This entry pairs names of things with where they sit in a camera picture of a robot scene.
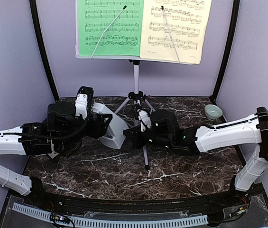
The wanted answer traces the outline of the white metronome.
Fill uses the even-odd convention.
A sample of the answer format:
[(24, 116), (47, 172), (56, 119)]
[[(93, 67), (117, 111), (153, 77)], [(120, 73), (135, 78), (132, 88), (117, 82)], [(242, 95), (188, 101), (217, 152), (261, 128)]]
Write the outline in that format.
[(119, 150), (125, 140), (123, 130), (129, 128), (127, 123), (104, 104), (94, 103), (92, 111), (97, 114), (112, 114), (112, 120), (108, 125), (107, 132), (103, 137), (99, 138), (99, 141), (108, 148)]

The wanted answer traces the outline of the white perforated music stand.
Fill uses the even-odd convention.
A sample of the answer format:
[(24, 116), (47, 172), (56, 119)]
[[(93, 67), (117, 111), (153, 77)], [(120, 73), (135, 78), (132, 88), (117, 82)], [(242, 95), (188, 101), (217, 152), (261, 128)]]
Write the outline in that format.
[[(81, 57), (77, 53), (76, 53), (76, 56), (78, 58), (89, 58), (89, 57)], [(142, 91), (140, 91), (140, 89), (139, 89), (139, 78), (140, 78), (140, 72), (139, 72), (139, 70), (140, 70), (140, 63), (143, 60), (148, 60), (148, 61), (158, 61), (158, 60), (142, 59), (142, 58), (140, 58), (140, 56), (138, 56), (138, 57), (135, 57), (135, 56), (96, 56), (96, 57), (92, 57), (90, 59), (93, 59), (93, 58), (128, 59), (133, 64), (133, 77), (134, 77), (134, 90), (128, 94), (128, 100), (133, 101), (134, 102), (134, 105), (136, 103), (138, 103), (138, 102), (141, 104), (142, 101), (145, 100), (145, 98), (146, 98), (145, 94)], [(146, 109), (146, 110), (150, 114), (152, 112), (156, 111), (153, 107), (150, 107), (149, 109)], [(135, 113), (135, 119), (136, 119), (135, 126), (138, 126), (138, 125), (140, 125), (140, 122), (138, 120), (137, 110), (136, 110), (135, 106), (134, 106), (134, 113)]]

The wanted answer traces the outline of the green sheet music page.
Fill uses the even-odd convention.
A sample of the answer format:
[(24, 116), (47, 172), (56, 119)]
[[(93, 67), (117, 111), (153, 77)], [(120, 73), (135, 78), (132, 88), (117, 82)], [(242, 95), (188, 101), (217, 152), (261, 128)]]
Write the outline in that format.
[(79, 0), (76, 53), (81, 57), (140, 55), (144, 1)]

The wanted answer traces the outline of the yellow sheet music page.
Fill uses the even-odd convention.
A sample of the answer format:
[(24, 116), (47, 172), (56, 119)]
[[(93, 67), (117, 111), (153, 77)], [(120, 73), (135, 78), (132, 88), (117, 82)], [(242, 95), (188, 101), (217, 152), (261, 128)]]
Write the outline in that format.
[(210, 0), (146, 0), (140, 58), (200, 64)]

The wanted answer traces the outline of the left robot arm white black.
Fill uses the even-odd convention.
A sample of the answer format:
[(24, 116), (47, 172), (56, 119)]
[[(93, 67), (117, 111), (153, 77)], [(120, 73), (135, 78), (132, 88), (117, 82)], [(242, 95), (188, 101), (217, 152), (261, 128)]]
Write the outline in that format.
[[(26, 123), (0, 132), (0, 155), (51, 155), (70, 157), (81, 145), (83, 137), (100, 138), (108, 130), (113, 113), (87, 110), (82, 114), (70, 102), (50, 104), (47, 118), (41, 123)], [(28, 196), (39, 207), (49, 203), (42, 181), (24, 176), (0, 165), (0, 185)]]

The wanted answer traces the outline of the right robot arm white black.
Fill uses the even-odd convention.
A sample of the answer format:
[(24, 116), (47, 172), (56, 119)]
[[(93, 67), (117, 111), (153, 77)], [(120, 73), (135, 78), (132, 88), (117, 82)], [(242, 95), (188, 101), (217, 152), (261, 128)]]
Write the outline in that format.
[(158, 109), (140, 120), (140, 125), (126, 129), (123, 134), (136, 149), (151, 145), (182, 156), (193, 156), (213, 149), (254, 143), (255, 149), (242, 170), (234, 178), (233, 188), (224, 196), (228, 206), (242, 199), (242, 192), (268, 168), (268, 110), (257, 108), (245, 118), (217, 124), (180, 128), (176, 115)]

